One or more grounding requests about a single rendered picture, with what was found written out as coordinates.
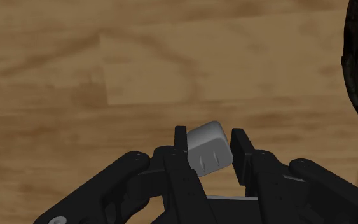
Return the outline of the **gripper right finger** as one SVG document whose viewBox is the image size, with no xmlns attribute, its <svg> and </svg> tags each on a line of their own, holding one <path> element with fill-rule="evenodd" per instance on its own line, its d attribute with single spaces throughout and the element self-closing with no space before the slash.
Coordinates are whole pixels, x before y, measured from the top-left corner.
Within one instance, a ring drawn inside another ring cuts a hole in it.
<svg viewBox="0 0 358 224">
<path fill-rule="evenodd" d="M 257 197 L 263 224 L 358 224 L 358 187 L 315 162 L 289 165 L 233 129 L 233 167 L 245 195 Z"/>
</svg>

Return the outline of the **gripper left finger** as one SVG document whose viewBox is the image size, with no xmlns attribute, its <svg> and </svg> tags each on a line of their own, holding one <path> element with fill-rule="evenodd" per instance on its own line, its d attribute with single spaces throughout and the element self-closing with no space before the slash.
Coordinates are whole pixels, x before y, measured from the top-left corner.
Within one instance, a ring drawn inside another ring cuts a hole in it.
<svg viewBox="0 0 358 224">
<path fill-rule="evenodd" d="M 202 184 L 187 160 L 184 126 L 176 126 L 174 145 L 153 156 L 139 151 L 111 165 L 49 208 L 33 224 L 126 224 L 152 197 L 164 211 L 150 224 L 217 224 Z"/>
</svg>

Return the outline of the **white plug adapter cube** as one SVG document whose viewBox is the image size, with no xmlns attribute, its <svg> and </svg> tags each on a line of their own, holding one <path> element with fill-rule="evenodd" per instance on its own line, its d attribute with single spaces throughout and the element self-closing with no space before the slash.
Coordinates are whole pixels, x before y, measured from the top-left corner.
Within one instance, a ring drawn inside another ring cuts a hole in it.
<svg viewBox="0 0 358 224">
<path fill-rule="evenodd" d="M 211 121 L 187 133 L 188 162 L 199 177 L 233 163 L 227 137 L 218 121 Z"/>
</svg>

